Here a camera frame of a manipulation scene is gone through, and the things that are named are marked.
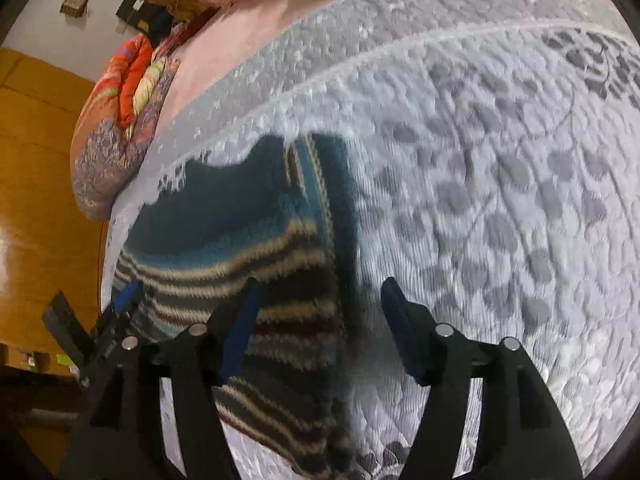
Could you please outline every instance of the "quilted blanket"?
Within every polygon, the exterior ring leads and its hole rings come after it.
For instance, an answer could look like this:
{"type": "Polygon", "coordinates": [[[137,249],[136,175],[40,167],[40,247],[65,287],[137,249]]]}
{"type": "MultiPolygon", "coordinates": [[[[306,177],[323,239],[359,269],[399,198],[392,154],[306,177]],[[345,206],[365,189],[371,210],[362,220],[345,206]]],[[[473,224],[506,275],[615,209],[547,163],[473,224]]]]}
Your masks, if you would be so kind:
{"type": "MultiPolygon", "coordinates": [[[[114,206],[103,298],[140,209],[182,186],[188,160],[225,166],[267,134],[316,131],[344,139],[354,181],[350,478],[398,475],[428,394],[405,376],[383,319],[391,275],[471,338],[519,338],[593,469],[640,399],[640,47],[616,9],[343,0],[315,12],[156,138],[114,206]]],[[[457,473],[472,463],[478,395],[457,473]]],[[[171,427],[168,408],[168,443],[171,427]]],[[[243,478],[296,477],[226,434],[243,478]]],[[[179,464],[179,447],[169,451],[179,464]]]]}

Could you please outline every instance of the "orange wooden surface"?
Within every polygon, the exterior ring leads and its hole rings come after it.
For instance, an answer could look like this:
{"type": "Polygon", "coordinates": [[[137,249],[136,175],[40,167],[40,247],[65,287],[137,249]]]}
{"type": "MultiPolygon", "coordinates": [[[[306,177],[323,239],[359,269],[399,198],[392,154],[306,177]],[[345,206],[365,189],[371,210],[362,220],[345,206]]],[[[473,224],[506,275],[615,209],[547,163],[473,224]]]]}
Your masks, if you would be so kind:
{"type": "Polygon", "coordinates": [[[0,343],[53,358],[40,317],[58,290],[86,328],[97,317],[101,224],[78,211],[68,163],[92,87],[0,49],[0,343]]]}

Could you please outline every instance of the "silver screw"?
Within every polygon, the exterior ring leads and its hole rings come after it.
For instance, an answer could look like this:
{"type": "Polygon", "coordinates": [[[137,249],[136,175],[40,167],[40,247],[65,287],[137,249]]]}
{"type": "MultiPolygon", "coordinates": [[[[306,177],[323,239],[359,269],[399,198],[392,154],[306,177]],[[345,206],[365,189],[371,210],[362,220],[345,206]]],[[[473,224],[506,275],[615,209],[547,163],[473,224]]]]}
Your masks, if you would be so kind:
{"type": "Polygon", "coordinates": [[[189,333],[194,337],[206,334],[207,325],[205,325],[204,323],[194,323],[189,327],[189,333]]]}
{"type": "Polygon", "coordinates": [[[440,323],[436,325],[436,334],[440,337],[450,337],[453,335],[453,327],[447,323],[440,323]]]}
{"type": "Polygon", "coordinates": [[[514,337],[506,337],[502,342],[509,350],[515,352],[518,348],[520,348],[520,342],[514,337]]]}
{"type": "Polygon", "coordinates": [[[138,338],[134,335],[129,335],[122,340],[122,347],[125,350],[133,350],[138,346],[138,338]]]}

